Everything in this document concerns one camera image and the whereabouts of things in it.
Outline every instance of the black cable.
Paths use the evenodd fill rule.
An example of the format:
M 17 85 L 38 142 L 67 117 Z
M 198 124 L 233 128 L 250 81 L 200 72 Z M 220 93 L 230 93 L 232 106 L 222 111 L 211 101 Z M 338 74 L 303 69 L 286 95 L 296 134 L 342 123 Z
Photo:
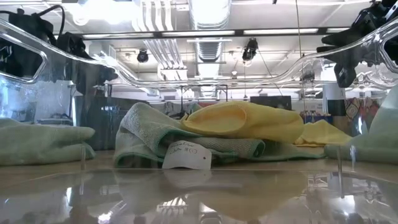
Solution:
M 13 14 L 13 12 L 1 10 L 0 14 L 9 14 L 9 15 L 11 15 L 11 14 Z
M 44 14 L 47 14 L 48 12 L 51 12 L 54 9 L 61 9 L 61 11 L 62 11 L 62 22 L 61 22 L 60 33 L 58 35 L 58 36 L 61 36 L 62 32 L 63 32 L 63 27 L 65 26 L 65 10 L 63 9 L 63 7 L 61 5 L 52 6 L 52 7 L 48 8 L 48 9 L 38 13 L 37 15 L 38 16 L 43 16 Z

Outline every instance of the yellow towel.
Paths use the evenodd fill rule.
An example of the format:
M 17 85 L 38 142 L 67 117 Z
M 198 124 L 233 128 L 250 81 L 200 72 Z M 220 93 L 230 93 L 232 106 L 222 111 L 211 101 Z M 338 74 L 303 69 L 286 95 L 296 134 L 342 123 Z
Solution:
M 345 144 L 350 139 L 350 136 L 338 128 L 325 120 L 320 120 L 313 124 L 304 124 L 304 132 L 294 144 L 302 147 L 319 147 L 326 144 Z
M 182 129 L 226 138 L 269 139 L 293 143 L 303 132 L 303 120 L 294 111 L 245 101 L 218 103 L 182 118 Z

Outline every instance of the folded towel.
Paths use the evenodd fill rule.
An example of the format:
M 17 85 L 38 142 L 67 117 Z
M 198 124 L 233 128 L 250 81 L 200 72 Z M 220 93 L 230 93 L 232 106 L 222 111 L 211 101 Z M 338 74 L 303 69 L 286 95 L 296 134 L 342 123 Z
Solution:
M 351 138 L 322 119 L 304 124 L 304 132 L 294 144 L 299 147 L 320 147 L 326 144 L 344 144 Z
M 121 121 L 116 134 L 115 167 L 157 167 L 163 162 L 168 146 L 176 141 L 189 141 L 209 149 L 216 163 L 281 161 L 292 158 L 319 158 L 323 155 L 300 152 L 291 144 L 269 144 L 259 139 L 223 139 L 205 137 L 184 131 L 179 121 L 169 118 L 144 103 L 136 103 Z
M 327 145 L 325 154 L 337 158 L 337 149 L 341 158 L 366 162 L 398 164 L 398 86 L 391 89 L 377 111 L 369 132 L 353 137 L 343 146 Z
M 84 143 L 94 135 L 91 128 L 22 124 L 0 119 L 0 166 L 53 164 L 78 161 L 81 149 L 86 159 L 95 156 Z
M 184 117 L 182 129 L 209 136 L 293 143 L 303 132 L 303 119 L 294 111 L 233 101 L 207 106 Z

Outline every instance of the reflective surface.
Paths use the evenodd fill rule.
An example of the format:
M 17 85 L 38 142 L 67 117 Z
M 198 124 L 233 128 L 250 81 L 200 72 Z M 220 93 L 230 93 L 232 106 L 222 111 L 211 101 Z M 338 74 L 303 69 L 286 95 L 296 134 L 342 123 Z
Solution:
M 0 223 L 397 223 L 398 186 L 337 172 L 99 170 L 0 191 Z

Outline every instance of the fluorescent light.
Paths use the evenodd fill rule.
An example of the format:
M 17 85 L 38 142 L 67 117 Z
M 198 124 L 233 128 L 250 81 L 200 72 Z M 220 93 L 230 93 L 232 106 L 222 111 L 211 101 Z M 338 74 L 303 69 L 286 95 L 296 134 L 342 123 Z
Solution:
M 137 37 L 153 37 L 153 33 L 128 33 L 128 34 L 84 34 L 83 38 L 86 40 L 90 39 L 100 39 L 100 38 L 109 38 L 109 39 L 117 39 L 117 38 L 137 38 Z
M 300 29 L 301 34 L 314 34 L 318 32 L 318 29 Z M 244 30 L 244 35 L 262 35 L 262 34 L 298 34 L 299 29 L 264 29 L 264 30 Z
M 164 37 L 200 37 L 208 35 L 235 35 L 233 30 L 198 30 L 198 31 L 181 31 L 181 32 L 164 32 L 162 34 Z
M 328 30 L 326 31 L 327 33 L 337 33 L 337 32 L 341 32 L 344 30 L 348 30 L 349 28 L 328 28 Z
M 187 40 L 187 43 L 218 43 L 218 42 L 232 42 L 232 39 L 192 39 L 192 40 Z

